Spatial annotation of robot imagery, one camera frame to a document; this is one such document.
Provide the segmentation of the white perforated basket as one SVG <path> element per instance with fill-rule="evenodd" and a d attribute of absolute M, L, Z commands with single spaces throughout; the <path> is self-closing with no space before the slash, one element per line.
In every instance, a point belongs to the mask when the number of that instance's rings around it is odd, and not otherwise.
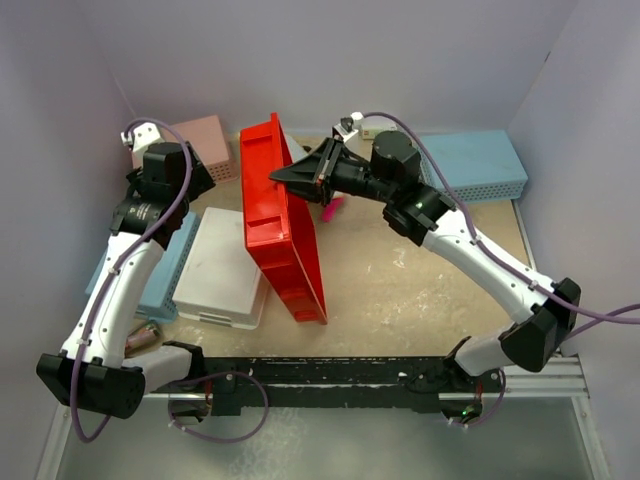
<path fill-rule="evenodd" d="M 178 314 L 254 330 L 268 290 L 266 278 L 245 248 L 243 214 L 206 208 L 172 297 Z"/>

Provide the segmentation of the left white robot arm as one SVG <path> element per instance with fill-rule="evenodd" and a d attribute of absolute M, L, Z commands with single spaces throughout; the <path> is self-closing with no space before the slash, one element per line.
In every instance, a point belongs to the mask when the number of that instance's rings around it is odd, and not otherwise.
<path fill-rule="evenodd" d="M 202 354 L 173 343 L 158 355 L 125 360 L 129 323 L 189 203 L 215 185 L 190 144 L 149 146 L 114 209 L 102 268 L 89 301 L 56 354 L 38 360 L 36 374 L 63 405 L 126 419 L 142 397 L 173 382 L 184 392 L 202 387 Z"/>

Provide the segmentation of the light blue perforated basket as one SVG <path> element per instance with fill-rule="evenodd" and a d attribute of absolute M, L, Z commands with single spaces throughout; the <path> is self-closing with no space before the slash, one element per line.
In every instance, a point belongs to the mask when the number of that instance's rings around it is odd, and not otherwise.
<path fill-rule="evenodd" d="M 528 181 L 504 130 L 426 135 L 421 141 L 466 203 L 517 199 Z"/>

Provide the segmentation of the pink perforated basket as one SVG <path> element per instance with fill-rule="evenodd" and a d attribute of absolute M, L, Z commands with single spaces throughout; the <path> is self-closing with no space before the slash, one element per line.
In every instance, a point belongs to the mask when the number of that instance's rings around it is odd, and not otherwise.
<path fill-rule="evenodd" d="M 176 142 L 175 136 L 169 130 L 159 126 L 158 128 L 163 141 Z M 217 115 L 173 124 L 171 129 L 191 144 L 216 183 L 238 178 L 239 167 L 231 151 L 228 135 Z M 134 155 L 131 152 L 133 168 L 142 166 L 142 156 L 143 154 Z"/>

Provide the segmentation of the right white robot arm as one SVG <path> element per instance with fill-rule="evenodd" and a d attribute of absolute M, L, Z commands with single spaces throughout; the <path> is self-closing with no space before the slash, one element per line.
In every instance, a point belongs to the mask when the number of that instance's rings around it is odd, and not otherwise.
<path fill-rule="evenodd" d="M 271 180 L 312 203 L 336 193 L 383 203 L 383 218 L 398 235 L 447 260 L 507 313 L 510 327 L 461 340 L 448 355 L 446 383 L 467 391 L 480 375 L 508 365 L 541 371 L 575 325 L 571 306 L 580 287 L 559 282 L 519 262 L 488 238 L 473 236 L 464 213 L 421 178 L 422 155 L 410 138 L 386 131 L 364 160 L 338 139 L 325 139 L 303 159 L 274 170 Z"/>

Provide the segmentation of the red plastic tray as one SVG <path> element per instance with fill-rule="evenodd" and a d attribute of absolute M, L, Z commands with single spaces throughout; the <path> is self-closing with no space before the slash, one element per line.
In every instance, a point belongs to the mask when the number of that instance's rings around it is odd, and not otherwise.
<path fill-rule="evenodd" d="M 240 132 L 245 247 L 298 323 L 327 323 L 315 225 L 307 203 L 270 174 L 292 164 L 279 116 Z"/>

